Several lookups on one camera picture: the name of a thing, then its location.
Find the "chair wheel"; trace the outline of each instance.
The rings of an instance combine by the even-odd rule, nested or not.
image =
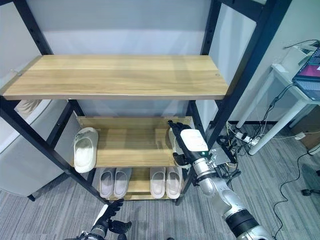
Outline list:
[[[301,190],[301,193],[303,196],[310,196],[311,195],[311,191],[309,189],[303,189],[303,190]]]

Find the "robotic arm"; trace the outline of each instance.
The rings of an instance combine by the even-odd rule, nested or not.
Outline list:
[[[237,240],[271,240],[272,236],[258,224],[245,208],[239,196],[222,178],[220,169],[209,156],[208,146],[199,130],[180,122],[168,122],[169,139],[175,162],[194,168],[196,182],[203,194],[212,199],[216,211],[223,217]]]

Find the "black metal frame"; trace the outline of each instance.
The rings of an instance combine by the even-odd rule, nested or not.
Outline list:
[[[205,137],[208,147],[211,149],[217,140],[220,132],[228,121],[232,111],[236,107],[240,97],[244,93],[253,74],[255,73],[260,61],[262,60],[271,40],[273,39],[290,3],[292,0],[267,0],[266,4],[255,2],[253,0],[211,0],[205,34],[202,42],[201,55],[208,55],[212,44],[215,28],[217,25],[221,4],[225,4],[237,12],[247,16],[256,22],[256,27],[251,39],[246,47],[240,64],[227,90],[224,100],[219,101],[218,112],[213,121],[209,123],[206,131],[201,123],[201,118],[197,109],[196,101],[190,100],[187,107],[187,115],[192,116],[195,127],[200,130]],[[26,0],[0,0],[0,6],[13,2],[21,15],[23,22],[29,30],[35,44],[42,55],[53,54],[45,37],[43,36],[32,12],[29,9]],[[22,136],[24,136],[41,153],[47,156],[53,163],[61,168],[66,174],[71,176],[92,195],[104,203],[109,201],[100,197],[99,192],[92,186],[95,170],[92,170],[87,180],[77,173],[68,162],[66,162],[55,150],[54,147],[64,130],[72,111],[78,116],[84,116],[84,112],[79,106],[77,100],[69,100],[63,110],[56,125],[51,131],[47,141],[45,141],[36,131],[34,131],[22,117],[15,111],[14,107],[17,101],[8,101],[0,96],[0,115]],[[186,176],[182,188],[181,197],[177,199],[176,205],[179,205],[184,194],[188,190],[194,177],[194,171]]]

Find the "power strip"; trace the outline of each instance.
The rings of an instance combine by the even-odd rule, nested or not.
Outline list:
[[[258,139],[252,140],[252,138],[249,137],[249,136],[246,136],[244,139],[242,139],[243,135],[244,135],[243,133],[237,132],[236,135],[235,135],[235,137],[236,137],[237,139],[240,139],[240,140],[246,142],[246,143],[250,143],[252,146],[255,146],[255,145],[259,142]]]

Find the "laptop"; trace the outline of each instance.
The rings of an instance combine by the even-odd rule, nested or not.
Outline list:
[[[320,47],[293,77],[292,82],[311,100],[320,102]]]

